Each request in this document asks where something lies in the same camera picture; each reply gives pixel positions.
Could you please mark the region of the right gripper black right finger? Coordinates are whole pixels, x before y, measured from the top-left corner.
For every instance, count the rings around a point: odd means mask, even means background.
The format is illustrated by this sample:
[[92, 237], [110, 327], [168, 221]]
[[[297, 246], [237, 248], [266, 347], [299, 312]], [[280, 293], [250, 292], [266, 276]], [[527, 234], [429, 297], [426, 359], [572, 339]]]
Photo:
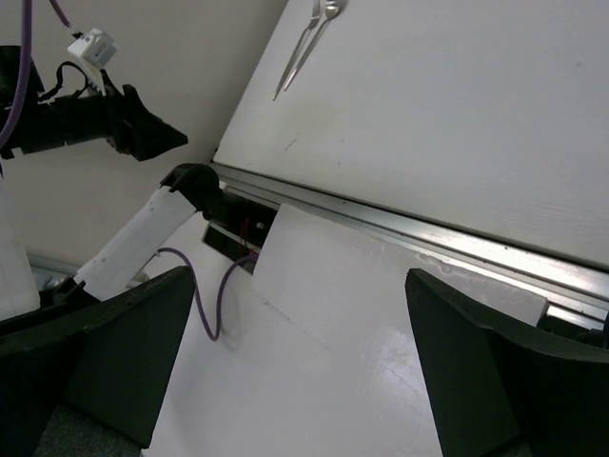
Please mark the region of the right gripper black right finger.
[[443, 455], [607, 455], [606, 329], [533, 327], [420, 268], [404, 289]]

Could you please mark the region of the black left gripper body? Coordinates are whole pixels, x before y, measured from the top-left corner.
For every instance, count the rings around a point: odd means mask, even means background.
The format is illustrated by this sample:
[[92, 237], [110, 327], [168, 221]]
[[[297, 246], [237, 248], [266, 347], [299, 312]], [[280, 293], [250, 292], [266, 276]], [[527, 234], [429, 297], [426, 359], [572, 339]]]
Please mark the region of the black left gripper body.
[[56, 85], [49, 91], [35, 66], [30, 67], [25, 104], [1, 157], [9, 160], [17, 149], [25, 154], [104, 139], [116, 151], [142, 162], [187, 144], [187, 136], [151, 113], [135, 87], [117, 89], [102, 73], [106, 93], [91, 83], [59, 97], [65, 61], [56, 70]]

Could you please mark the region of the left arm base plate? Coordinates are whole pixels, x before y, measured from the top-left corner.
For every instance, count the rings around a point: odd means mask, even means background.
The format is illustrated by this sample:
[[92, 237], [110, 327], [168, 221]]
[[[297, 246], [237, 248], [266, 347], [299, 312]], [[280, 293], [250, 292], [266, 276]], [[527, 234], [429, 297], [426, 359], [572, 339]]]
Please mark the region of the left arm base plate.
[[226, 188], [220, 215], [208, 223], [203, 243], [231, 261], [259, 254], [279, 206], [246, 192]]

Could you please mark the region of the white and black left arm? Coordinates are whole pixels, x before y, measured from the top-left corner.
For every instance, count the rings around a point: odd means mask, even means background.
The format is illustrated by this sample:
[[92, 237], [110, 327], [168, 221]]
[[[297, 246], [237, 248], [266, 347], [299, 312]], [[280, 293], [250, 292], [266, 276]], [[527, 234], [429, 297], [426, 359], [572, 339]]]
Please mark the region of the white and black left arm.
[[[56, 97], [45, 91], [31, 56], [20, 46], [1, 49], [1, 119], [12, 127], [1, 156], [105, 139], [139, 161], [187, 143], [179, 130], [149, 112], [135, 87], [117, 89], [101, 74], [103, 92]], [[182, 164], [161, 182], [148, 202], [91, 260], [69, 278], [62, 291], [100, 301], [122, 293], [162, 244], [195, 213], [213, 219], [222, 200], [219, 178], [208, 166]], [[1, 317], [34, 312], [40, 296], [8, 192], [1, 191]]]

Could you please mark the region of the silver spoon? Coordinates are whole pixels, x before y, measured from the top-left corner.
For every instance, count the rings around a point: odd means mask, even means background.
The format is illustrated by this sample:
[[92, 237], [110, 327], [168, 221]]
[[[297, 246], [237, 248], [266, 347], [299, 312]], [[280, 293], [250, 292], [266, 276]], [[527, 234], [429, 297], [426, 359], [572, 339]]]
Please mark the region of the silver spoon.
[[297, 75], [303, 69], [307, 59], [309, 58], [312, 51], [320, 41], [322, 34], [331, 21], [336, 19], [346, 8], [347, 1], [325, 1], [324, 4], [321, 2], [322, 14], [321, 20], [318, 26], [308, 36], [304, 48], [297, 58], [296, 65], [287, 77], [285, 86], [282, 88], [283, 91], [287, 91], [292, 85]]

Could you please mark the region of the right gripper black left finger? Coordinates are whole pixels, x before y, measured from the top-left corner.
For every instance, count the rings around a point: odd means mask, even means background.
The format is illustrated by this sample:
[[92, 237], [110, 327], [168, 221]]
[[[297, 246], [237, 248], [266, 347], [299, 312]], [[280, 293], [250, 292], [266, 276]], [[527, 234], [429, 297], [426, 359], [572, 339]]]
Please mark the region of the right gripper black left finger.
[[76, 290], [2, 322], [2, 455], [140, 455], [194, 289], [178, 267], [103, 302]]

